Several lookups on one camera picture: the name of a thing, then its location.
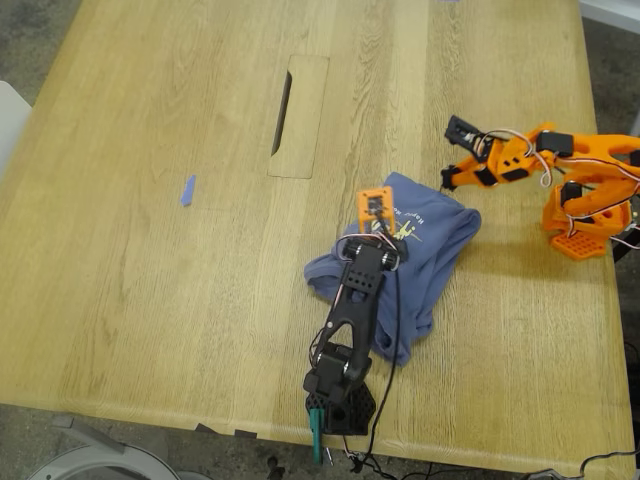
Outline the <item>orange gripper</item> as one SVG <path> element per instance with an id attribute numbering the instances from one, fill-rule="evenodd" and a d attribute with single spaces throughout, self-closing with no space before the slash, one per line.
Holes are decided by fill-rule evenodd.
<path id="1" fill-rule="evenodd" d="M 493 187 L 530 177 L 537 165 L 533 144 L 526 137 L 500 140 L 486 137 L 479 142 L 481 159 L 469 155 L 441 171 L 441 188 L 454 191 L 465 185 Z"/>

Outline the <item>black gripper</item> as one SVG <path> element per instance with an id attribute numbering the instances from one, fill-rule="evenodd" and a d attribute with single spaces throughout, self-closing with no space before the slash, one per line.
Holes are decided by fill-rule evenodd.
<path id="1" fill-rule="evenodd" d="M 380 249 L 383 251 L 382 258 L 385 260 L 408 260 L 409 252 L 406 242 L 398 240 L 393 236 L 384 232 L 375 232 L 371 237 L 380 243 Z"/>

